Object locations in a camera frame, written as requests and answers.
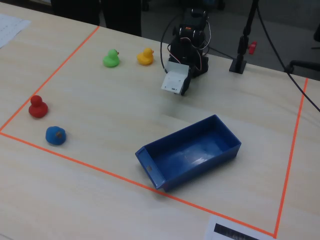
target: orange tape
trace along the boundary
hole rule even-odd
[[[303,91],[304,92],[306,92],[306,90],[307,90],[307,85],[308,85],[308,78],[306,78],[305,82],[304,82],[304,87],[303,87]],[[286,192],[287,192],[287,187],[288,187],[288,181],[289,181],[289,175],[290,175],[290,169],[291,169],[291,164],[292,164],[292,158],[294,156],[296,139],[297,139],[297,134],[298,134],[298,127],[299,127],[302,107],[304,105],[304,99],[305,99],[305,96],[302,94],[301,100],[300,100],[300,106],[299,106],[299,110],[298,110],[298,115],[296,116],[296,122],[295,122],[293,138],[292,138],[292,143],[291,143],[291,149],[290,149],[290,155],[289,155],[289,162],[288,162],[288,165],[287,165],[287,168],[286,168],[286,174],[285,174],[285,179],[284,179],[284,185],[283,185],[283,190],[282,190],[282,196],[281,196],[279,211],[278,211],[278,215],[277,215],[276,223],[275,223],[275,228],[274,228],[273,238],[275,238],[275,239],[278,236],[280,219],[281,219],[282,211],[283,211],[283,208],[284,208]]]
[[[281,219],[281,216],[282,216],[282,211],[283,211],[284,202],[285,202],[285,197],[286,197],[286,192],[287,192],[287,186],[288,186],[288,181],[289,181],[290,169],[291,169],[291,164],[292,164],[292,159],[293,159],[294,149],[295,149],[295,144],[296,144],[296,138],[297,138],[297,133],[298,133],[299,121],[300,121],[300,116],[301,116],[301,112],[302,112],[302,108],[303,108],[303,104],[304,104],[304,98],[305,98],[304,95],[302,95],[302,97],[301,97],[300,106],[299,106],[299,110],[298,110],[298,114],[297,114],[297,118],[296,118],[296,123],[295,123],[295,128],[294,128],[292,143],[291,143],[291,150],[290,150],[290,155],[289,155],[289,161],[288,161],[287,170],[286,170],[286,174],[285,174],[285,180],[284,180],[284,185],[283,185],[283,190],[282,190],[282,196],[281,196],[279,211],[278,211],[278,215],[277,215],[277,219],[276,219],[276,224],[275,224],[274,233],[268,232],[268,231],[266,231],[266,230],[263,230],[263,229],[261,229],[261,228],[259,228],[259,227],[253,226],[253,225],[250,225],[250,224],[245,223],[245,222],[243,222],[243,221],[239,221],[239,220],[237,220],[237,219],[235,219],[235,218],[232,218],[232,217],[223,215],[223,214],[218,213],[218,212],[216,212],[216,211],[212,211],[212,210],[210,210],[210,209],[208,209],[208,208],[205,208],[205,207],[196,205],[196,204],[194,204],[194,203],[192,203],[192,202],[183,200],[183,199],[181,199],[181,198],[172,196],[172,195],[167,194],[167,193],[165,193],[165,192],[156,190],[156,189],[154,189],[154,188],[152,188],[152,187],[143,185],[143,184],[141,184],[141,183],[139,183],[139,182],[130,180],[130,179],[126,178],[126,177],[123,177],[123,176],[120,176],[120,175],[115,174],[115,173],[113,173],[113,172],[104,170],[104,169],[99,168],[99,167],[97,167],[97,166],[93,166],[93,165],[91,165],[91,164],[89,164],[89,163],[76,160],[76,159],[74,159],[74,158],[72,158],[72,157],[68,157],[68,156],[62,155],[62,154],[60,154],[60,153],[51,151],[51,150],[46,149],[46,148],[44,148],[44,147],[35,145],[35,144],[31,143],[31,142],[28,142],[28,141],[22,140],[22,139],[20,139],[20,138],[17,138],[17,137],[14,137],[14,136],[11,136],[11,135],[9,135],[9,134],[6,134],[6,133],[1,132],[1,131],[14,119],[14,117],[17,116],[17,114],[26,106],[26,104],[30,101],[31,97],[34,96],[34,95],[36,95],[36,94],[52,79],[52,77],[53,77],[53,76],[67,63],[67,61],[97,32],[98,29],[99,29],[99,26],[96,27],[96,29],[71,53],[71,55],[49,76],[49,78],[25,101],[25,103],[24,103],[19,109],[5,122],[5,124],[0,128],[0,135],[2,135],[2,136],[4,136],[4,137],[7,137],[7,138],[10,138],[10,139],[13,139],[13,140],[15,140],[15,141],[24,143],[24,144],[29,145],[29,146],[31,146],[31,147],[37,148],[37,149],[39,149],[39,150],[45,151],[45,152],[47,152],[47,153],[56,155],[56,156],[61,157],[61,158],[63,158],[63,159],[69,160],[69,161],[71,161],[71,162],[74,162],[74,163],[83,165],[83,166],[85,166],[85,167],[88,167],[88,168],[97,170],[97,171],[99,171],[99,172],[108,174],[108,175],[110,175],[110,176],[112,176],[112,177],[115,177],[115,178],[117,178],[117,179],[126,181],[126,182],[128,182],[128,183],[131,183],[131,184],[136,185],[136,186],[138,186],[138,187],[147,189],[147,190],[149,190],[149,191],[151,191],[151,192],[154,192],[154,193],[156,193],[156,194],[165,196],[165,197],[167,197],[167,198],[173,199],[173,200],[175,200],[175,201],[178,201],[178,202],[180,202],[180,203],[183,203],[183,204],[186,204],[186,205],[188,205],[188,206],[194,207],[194,208],[196,208],[196,209],[202,210],[202,211],[204,211],[204,212],[207,212],[207,213],[216,215],[216,216],[218,216],[218,217],[227,219],[227,220],[229,220],[229,221],[232,221],[232,222],[234,222],[234,223],[243,225],[243,226],[245,226],[245,227],[248,227],[248,228],[250,228],[250,229],[256,230],[256,231],[258,231],[258,232],[260,232],[260,233],[266,234],[266,235],[271,236],[271,237],[273,237],[273,238],[276,239],[277,236],[278,236],[280,219]],[[303,91],[304,91],[304,92],[306,92],[306,90],[307,90],[307,85],[308,85],[308,78],[305,79],[304,88],[303,88]]]
[[[205,212],[210,213],[210,214],[213,214],[213,215],[217,215],[217,216],[219,216],[219,217],[221,217],[221,218],[224,218],[224,219],[230,220],[230,221],[232,221],[232,222],[235,222],[235,223],[237,223],[237,224],[240,224],[240,225],[243,225],[243,226],[245,226],[245,227],[251,228],[251,229],[253,229],[253,230],[256,230],[256,231],[261,232],[261,233],[263,233],[263,234],[269,235],[269,236],[271,236],[271,237],[274,235],[273,233],[268,232],[268,231],[266,231],[266,230],[263,230],[263,229],[261,229],[261,228],[258,228],[258,227],[256,227],[256,226],[252,226],[252,225],[250,225],[250,224],[248,224],[248,223],[245,223],[245,222],[243,222],[243,221],[239,221],[239,220],[234,219],[234,218],[232,218],[232,217],[229,217],[229,216],[223,215],[223,214],[218,213],[218,212],[216,212],[216,211],[212,211],[212,210],[210,210],[210,209],[208,209],[208,208],[205,208],[205,207],[202,207],[202,206],[196,205],[196,204],[194,204],[194,203],[192,203],[192,202],[189,202],[189,201],[183,200],[183,199],[178,198],[178,197],[176,197],[176,196],[172,196],[172,195],[167,194],[167,193],[165,193],[165,192],[162,192],[162,191],[156,190],[156,189],[154,189],[154,188],[152,188],[152,187],[149,187],[149,186],[143,185],[143,184],[141,184],[141,183],[139,183],[139,182],[136,182],[136,181],[130,180],[130,179],[128,179],[128,178],[126,178],[126,177],[124,177],[124,176],[120,176],[120,175],[118,175],[118,174],[116,174],[116,173],[113,173],[113,172],[110,172],[110,171],[104,170],[104,169],[102,169],[102,168],[100,168],[100,167],[93,166],[93,165],[91,165],[91,164],[89,164],[89,163],[86,163],[86,162],[83,162],[83,161],[76,160],[76,159],[74,159],[74,158],[72,158],[72,157],[69,157],[69,156],[62,155],[62,154],[60,154],[60,153],[57,153],[57,152],[51,151],[51,150],[46,149],[46,148],[44,148],[44,147],[42,147],[42,146],[35,145],[35,144],[31,143],[31,142],[28,142],[28,141],[22,140],[22,139],[20,139],[20,138],[17,138],[17,137],[14,137],[14,136],[8,135],[8,134],[3,133],[3,132],[0,132],[0,135],[5,136],[5,137],[10,138],[10,139],[13,139],[13,140],[16,140],[16,141],[18,141],[18,142],[21,142],[21,143],[27,144],[27,145],[29,145],[29,146],[31,146],[31,147],[34,147],[34,148],[40,149],[40,150],[45,151],[45,152],[47,152],[47,153],[50,153],[50,154],[56,155],[56,156],[61,157],[61,158],[63,158],[63,159],[69,160],[69,161],[71,161],[71,162],[74,162],[74,163],[77,163],[77,164],[80,164],[80,165],[86,166],[86,167],[88,167],[88,168],[91,168],[91,169],[97,170],[97,171],[102,172],[102,173],[104,173],[104,174],[108,174],[108,175],[110,175],[110,176],[112,176],[112,177],[115,177],[115,178],[117,178],[117,179],[121,179],[121,180],[126,181],[126,182],[128,182],[128,183],[131,183],[131,184],[136,185],[136,186],[138,186],[138,187],[141,187],[141,188],[147,189],[147,190],[149,190],[149,191],[151,191],[151,192],[154,192],[154,193],[156,193],[156,194],[159,194],[159,195],[165,196],[165,197],[167,197],[167,198],[170,198],[170,199],[176,200],[176,201],[178,201],[178,202],[180,202],[180,203],[183,203],[183,204],[189,205],[189,206],[194,207],[194,208],[196,208],[196,209],[199,209],[199,210],[205,211]]]
[[[44,85],[46,85],[50,79],[52,79],[52,77],[54,75],[56,75],[56,73],[69,61],[69,59],[75,55],[75,53],[96,33],[96,31],[99,29],[99,26],[97,26],[95,28],[95,30],[70,54],[70,56],[67,57],[66,60],[63,61],[63,63],[48,77],[47,80],[45,80],[44,83],[41,84],[41,86],[24,102],[24,104],[19,107],[19,109],[4,123],[4,125],[0,128],[0,132],[12,121],[12,119],[15,118],[15,116],[17,116],[17,114],[27,105],[27,103],[30,101],[31,97],[33,95],[36,95],[43,87]]]

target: yellow rubber duck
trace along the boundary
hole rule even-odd
[[[151,48],[146,48],[143,52],[139,53],[136,58],[141,65],[150,65],[154,61],[154,51]]]

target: blue bin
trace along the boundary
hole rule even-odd
[[[240,146],[213,115],[143,146],[135,156],[154,187],[168,191],[235,158]]]

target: wire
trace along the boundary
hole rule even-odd
[[[181,16],[181,14],[179,13],[179,14],[177,14],[176,16],[174,16],[174,17],[171,19],[171,21],[170,21],[170,22],[168,23],[168,25],[166,26],[166,28],[165,28],[165,30],[164,30],[164,32],[163,32],[163,34],[162,34],[161,41],[160,41],[160,60],[161,60],[162,67],[163,67],[163,69],[164,69],[164,71],[165,71],[166,74],[168,73],[168,71],[167,71],[166,68],[165,68],[164,61],[163,61],[163,58],[162,58],[162,43],[164,42],[165,34],[166,34],[168,28],[169,28],[170,25],[173,23],[173,21],[174,21],[176,18],[180,17],[180,16]]]
[[[169,50],[169,47],[171,46],[171,44],[169,44],[166,48],[168,49],[169,54],[178,62],[181,64],[181,62],[178,60],[178,58],[176,58]]]
[[[209,38],[209,41],[208,41],[207,45],[205,45],[203,48],[200,48],[200,50],[203,50],[203,49],[205,49],[206,47],[208,47],[209,44],[210,44],[210,42],[211,42],[211,28],[210,28],[210,23],[209,23],[208,21],[206,21],[206,23],[208,24],[208,27],[209,27],[210,38]]]
[[[196,50],[196,52],[198,53],[199,58],[200,58],[200,69],[197,68],[197,66],[195,66],[195,68],[196,68],[198,71],[201,71],[201,70],[202,70],[202,58],[201,58],[200,52],[199,52],[199,50],[198,50],[199,48],[196,47],[196,46],[194,46],[194,45],[192,44],[190,38],[188,38],[188,37],[181,37],[181,38],[180,38],[180,40],[183,40],[183,39],[188,40],[188,41],[190,42],[191,46],[192,46],[192,47]]]
[[[215,51],[215,52],[217,52],[217,53],[219,53],[219,54],[221,54],[221,55],[224,55],[224,56],[226,56],[226,57],[228,57],[228,58],[230,58],[230,59],[235,59],[234,57],[232,57],[232,56],[230,56],[230,55],[228,55],[228,54],[226,54],[226,53],[224,53],[224,52],[222,52],[222,51],[219,51],[219,50],[213,48],[212,46],[209,46],[209,49],[211,49],[211,50],[213,50],[213,51]]]
[[[276,57],[278,58],[281,66],[283,67],[284,71],[286,72],[286,74],[288,74],[289,78],[292,80],[292,82],[295,84],[295,86],[300,90],[300,92],[305,96],[306,99],[308,99],[308,101],[320,112],[320,108],[307,96],[307,94],[301,89],[301,87],[297,84],[297,82],[294,80],[294,78],[290,75],[290,73],[286,70],[286,66],[284,65],[284,62],[281,60],[279,53],[277,52],[274,44],[272,43],[270,36],[267,32],[266,26],[264,24],[264,21],[262,20],[261,14],[260,14],[260,9],[259,9],[259,5],[256,6],[256,11],[258,13],[262,28],[264,30],[264,33],[266,35],[266,38],[268,39]]]

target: paper sheet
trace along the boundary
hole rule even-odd
[[[28,20],[0,14],[0,48],[9,43],[10,40],[30,23]]]

